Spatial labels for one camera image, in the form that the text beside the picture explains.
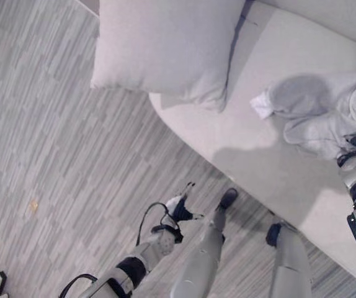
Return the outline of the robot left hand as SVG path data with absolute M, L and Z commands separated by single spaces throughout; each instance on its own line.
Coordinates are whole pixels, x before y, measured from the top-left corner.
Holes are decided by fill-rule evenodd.
M 186 200 L 194 186 L 195 183 L 193 182 L 187 183 L 180 193 L 178 193 L 176 196 L 174 196 L 173 198 L 167 201 L 166 207 L 169 216 L 175 222 L 189 221 L 189 220 L 202 220 L 205 218 L 203 214 L 193 213 L 189 211 L 185 206 Z

